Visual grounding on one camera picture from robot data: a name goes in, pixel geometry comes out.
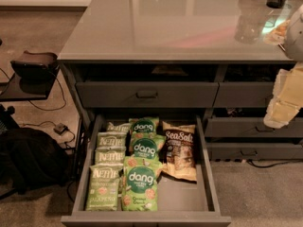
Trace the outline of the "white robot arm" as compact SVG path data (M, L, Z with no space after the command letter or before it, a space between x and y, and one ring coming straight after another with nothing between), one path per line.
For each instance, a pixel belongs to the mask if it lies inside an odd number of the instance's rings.
M289 59L296 61L291 70L278 71L273 98L263 118L267 127L280 129L303 108L303 6L289 20L267 33L263 41L278 45Z

